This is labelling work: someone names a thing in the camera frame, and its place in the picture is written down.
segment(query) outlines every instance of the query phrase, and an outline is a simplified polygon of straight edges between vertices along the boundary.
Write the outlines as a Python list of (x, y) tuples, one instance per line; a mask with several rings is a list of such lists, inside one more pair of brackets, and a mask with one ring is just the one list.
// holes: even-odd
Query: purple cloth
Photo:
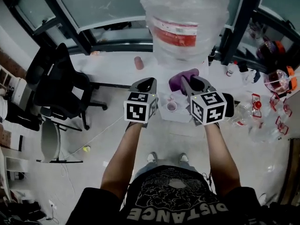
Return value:
[(184, 71), (178, 73), (174, 77), (171, 77), (169, 80), (169, 85), (172, 92), (181, 90), (181, 93), (184, 94), (184, 89), (181, 84), (181, 77), (184, 76), (188, 82), (190, 82), (192, 76), (199, 76), (199, 70), (197, 68), (193, 68), (189, 71)]

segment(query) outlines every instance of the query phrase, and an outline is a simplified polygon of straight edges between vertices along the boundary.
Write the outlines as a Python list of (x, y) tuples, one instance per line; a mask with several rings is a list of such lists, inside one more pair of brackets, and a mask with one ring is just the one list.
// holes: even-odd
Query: floor outlet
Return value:
[(49, 203), (50, 203), (51, 206), (53, 206), (53, 208), (54, 208), (55, 210), (57, 210), (57, 207), (55, 206), (54, 202), (52, 202), (50, 199), (49, 199)]

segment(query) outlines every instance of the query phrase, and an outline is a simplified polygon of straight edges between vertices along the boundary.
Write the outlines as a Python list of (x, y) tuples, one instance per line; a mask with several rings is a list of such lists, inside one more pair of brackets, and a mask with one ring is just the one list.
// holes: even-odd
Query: red bottle cap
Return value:
[(262, 103), (260, 101), (257, 101), (257, 102), (254, 103), (254, 108), (256, 110), (260, 109), (261, 107), (262, 107)]

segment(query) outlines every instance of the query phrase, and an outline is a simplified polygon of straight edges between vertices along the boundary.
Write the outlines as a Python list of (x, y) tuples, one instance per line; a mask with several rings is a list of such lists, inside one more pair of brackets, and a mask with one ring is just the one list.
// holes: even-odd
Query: white cable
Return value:
[(82, 148), (84, 148), (86, 145), (88, 145), (90, 142), (92, 142), (96, 137), (98, 137), (99, 135), (103, 134), (107, 129), (109, 129), (112, 125), (114, 125), (116, 122), (118, 122), (123, 117), (124, 117), (124, 115), (122, 117), (120, 117), (118, 120), (116, 120), (113, 124), (109, 125), (106, 129), (104, 129), (101, 133), (99, 133), (97, 136), (95, 136), (92, 140), (90, 140), (89, 142), (87, 142), (86, 144), (84, 144), (82, 147), (80, 147), (79, 149), (77, 149), (75, 152), (73, 152), (73, 153), (67, 155), (66, 157), (64, 157), (63, 160), (65, 160), (69, 156), (75, 154), (76, 152), (78, 152), (79, 150), (81, 150)]
[(67, 166), (67, 164), (65, 164), (65, 165), (66, 165), (66, 169), (67, 169), (67, 177), (69, 178), (69, 181), (70, 181), (70, 183), (72, 185), (72, 189), (73, 189), (73, 192), (74, 192), (74, 198), (75, 198), (75, 189), (74, 189), (73, 183), (71, 182), (71, 179), (70, 179), (70, 175), (69, 175), (69, 171), (68, 171), (68, 166)]
[(63, 175), (63, 174), (61, 174), (62, 175), (62, 177), (65, 177), (66, 176), (66, 174), (67, 174), (67, 177), (69, 178), (69, 181), (70, 181), (70, 183), (71, 183), (71, 185), (72, 185), (72, 189), (73, 189), (73, 192), (74, 192), (74, 198), (75, 198), (75, 189), (74, 189), (74, 186), (73, 186), (73, 183), (71, 182), (71, 179), (70, 179), (70, 176), (69, 176), (69, 170), (68, 170), (68, 166), (67, 166), (67, 164), (65, 164), (66, 165), (66, 168), (62, 165), (62, 164), (60, 164), (61, 165), (61, 168), (63, 168), (64, 170), (65, 170), (65, 175)]

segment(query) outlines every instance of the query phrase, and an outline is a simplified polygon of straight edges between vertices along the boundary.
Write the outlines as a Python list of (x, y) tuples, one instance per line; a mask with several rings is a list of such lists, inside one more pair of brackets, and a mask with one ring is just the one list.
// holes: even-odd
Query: black t-shirt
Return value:
[(86, 188), (67, 224), (232, 225), (263, 220), (252, 188), (238, 187), (221, 199), (209, 190), (201, 174), (174, 166), (159, 166), (140, 175), (129, 186), (120, 211), (121, 203), (109, 191)]

